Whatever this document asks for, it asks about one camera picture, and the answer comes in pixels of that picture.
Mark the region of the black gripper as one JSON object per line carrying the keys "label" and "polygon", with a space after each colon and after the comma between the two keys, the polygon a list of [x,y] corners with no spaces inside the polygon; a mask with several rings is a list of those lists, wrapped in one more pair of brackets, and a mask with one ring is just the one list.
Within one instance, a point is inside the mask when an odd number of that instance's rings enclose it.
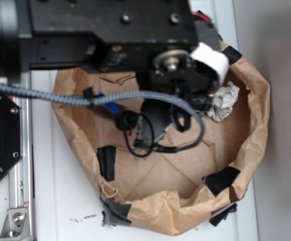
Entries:
{"label": "black gripper", "polygon": [[[180,46],[147,45],[140,50],[138,63],[141,91],[174,95],[193,110],[188,113],[181,104],[170,100],[146,98],[135,146],[148,151],[184,151],[197,146],[205,133],[201,116],[212,107],[213,95],[224,82],[230,65],[226,55],[202,42],[193,51]],[[181,147],[159,144],[168,125],[181,133],[188,131],[193,115],[201,128],[195,141]]]}

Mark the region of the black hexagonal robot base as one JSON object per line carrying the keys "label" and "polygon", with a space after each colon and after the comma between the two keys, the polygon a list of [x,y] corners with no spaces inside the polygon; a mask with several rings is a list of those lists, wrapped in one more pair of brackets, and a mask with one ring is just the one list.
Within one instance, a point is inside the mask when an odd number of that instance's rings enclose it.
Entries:
{"label": "black hexagonal robot base", "polygon": [[21,108],[0,94],[0,181],[21,157]]}

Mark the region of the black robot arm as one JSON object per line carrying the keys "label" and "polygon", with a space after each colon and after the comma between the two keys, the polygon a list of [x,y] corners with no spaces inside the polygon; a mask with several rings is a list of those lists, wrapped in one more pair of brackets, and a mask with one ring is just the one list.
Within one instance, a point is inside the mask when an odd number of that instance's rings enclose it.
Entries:
{"label": "black robot arm", "polygon": [[143,98],[140,114],[116,117],[124,132],[139,126],[134,145],[177,153],[197,146],[158,144],[166,127],[184,132],[212,106],[229,67],[218,32],[188,1],[0,1],[0,77],[16,82],[30,70],[80,67],[89,73],[136,73],[140,91],[58,97],[0,85],[15,96],[75,106]]}

